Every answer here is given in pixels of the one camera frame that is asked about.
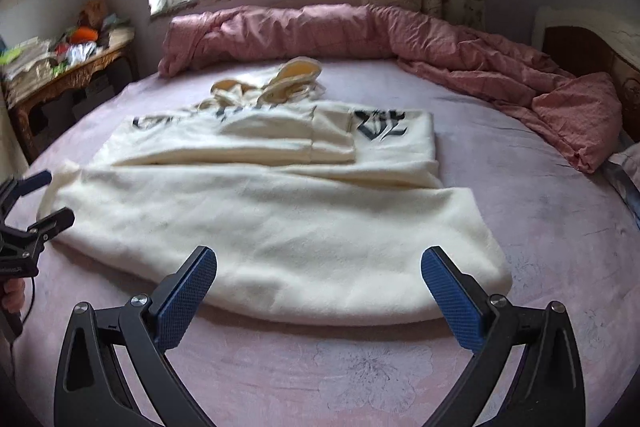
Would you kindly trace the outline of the left hand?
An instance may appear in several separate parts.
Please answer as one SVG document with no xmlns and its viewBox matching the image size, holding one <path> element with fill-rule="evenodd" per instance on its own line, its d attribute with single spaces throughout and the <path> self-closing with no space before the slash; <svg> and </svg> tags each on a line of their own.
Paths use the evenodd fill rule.
<svg viewBox="0 0 640 427">
<path fill-rule="evenodd" d="M 25 303 L 25 281 L 23 279 L 8 280 L 2 285 L 4 296 L 2 308 L 9 313 L 18 313 Z"/>
</svg>

